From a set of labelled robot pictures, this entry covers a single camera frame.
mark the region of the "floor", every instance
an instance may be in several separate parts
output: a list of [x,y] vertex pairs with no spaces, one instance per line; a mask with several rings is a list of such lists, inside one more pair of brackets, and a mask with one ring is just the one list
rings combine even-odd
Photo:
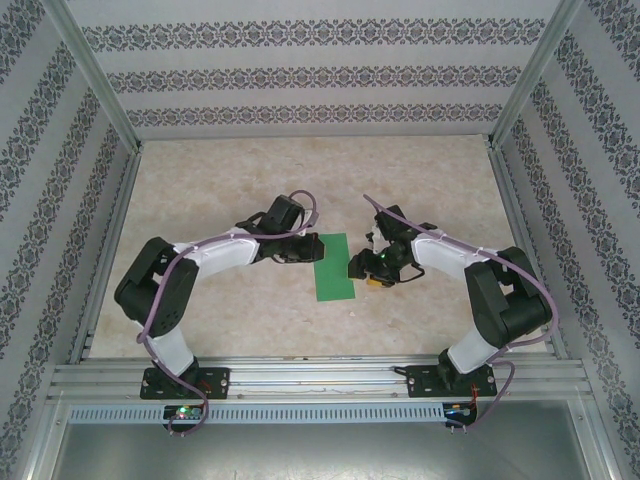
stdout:
[[[351,255],[373,224],[363,193],[474,245],[513,244],[481,136],[148,142],[90,356],[146,356],[113,292],[148,239],[222,233],[299,188],[318,199],[316,230],[346,233]],[[196,356],[323,356],[439,353],[471,326],[465,284],[439,271],[355,290],[318,302],[313,265],[264,261],[202,281],[181,327]]]

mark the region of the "green rectangle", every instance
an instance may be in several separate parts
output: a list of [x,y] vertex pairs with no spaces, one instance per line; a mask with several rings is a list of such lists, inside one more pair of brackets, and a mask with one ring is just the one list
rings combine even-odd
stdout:
[[347,277],[349,247],[346,233],[319,235],[324,243],[324,259],[314,262],[316,298],[319,302],[356,298],[353,282]]

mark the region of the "robotic arm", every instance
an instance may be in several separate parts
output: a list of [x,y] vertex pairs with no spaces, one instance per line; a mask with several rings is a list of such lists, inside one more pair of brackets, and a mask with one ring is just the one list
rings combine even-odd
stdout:
[[[404,218],[397,205],[388,210]],[[350,278],[366,278],[369,284],[392,287],[415,280],[424,274],[423,267],[432,267],[467,282],[474,324],[462,340],[440,354],[438,374],[447,389],[468,379],[500,349],[551,319],[548,302],[529,281],[494,260],[443,241],[446,235],[435,225],[420,225],[433,231],[434,238],[384,212],[374,219],[376,225],[367,235],[372,248],[352,258]],[[388,246],[381,248],[382,241]],[[519,248],[490,252],[534,276]],[[409,265],[420,273],[402,280],[400,271]],[[503,287],[511,287],[511,291],[505,293]]]
[[[187,346],[179,327],[191,291],[197,281],[229,268],[251,265],[265,258],[279,263],[314,262],[324,257],[317,233],[301,231],[287,238],[264,239],[266,235],[290,232],[294,225],[309,223],[308,211],[291,197],[280,195],[269,210],[259,212],[230,229],[224,240],[190,251],[175,265],[148,334],[148,348],[173,375],[194,385],[198,361]],[[158,280],[180,253],[199,242],[170,244],[160,237],[149,240],[115,291],[115,300],[142,329],[159,288]]]

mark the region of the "patterned wallpaper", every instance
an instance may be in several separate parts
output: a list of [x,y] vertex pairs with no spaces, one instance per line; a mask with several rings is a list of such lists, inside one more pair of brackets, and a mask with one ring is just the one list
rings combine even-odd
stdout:
[[0,479],[68,359],[129,155],[37,0],[0,1]]
[[557,3],[69,1],[142,139],[489,133]]
[[502,146],[623,478],[640,478],[639,25],[632,1],[586,1]]

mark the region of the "black mounting bracket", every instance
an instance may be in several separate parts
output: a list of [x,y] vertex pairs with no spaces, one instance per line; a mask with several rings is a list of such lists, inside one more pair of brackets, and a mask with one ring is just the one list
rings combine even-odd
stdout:
[[394,367],[393,371],[407,379],[410,398],[470,397],[473,389],[478,397],[495,397],[498,394],[493,369],[483,365],[473,374],[463,376],[448,389],[438,375],[437,365],[409,365]]
[[[193,385],[204,393],[209,400],[226,400],[229,393],[231,370],[228,368],[200,367]],[[144,371],[140,387],[142,400],[198,400],[195,393],[187,390],[156,367]]]

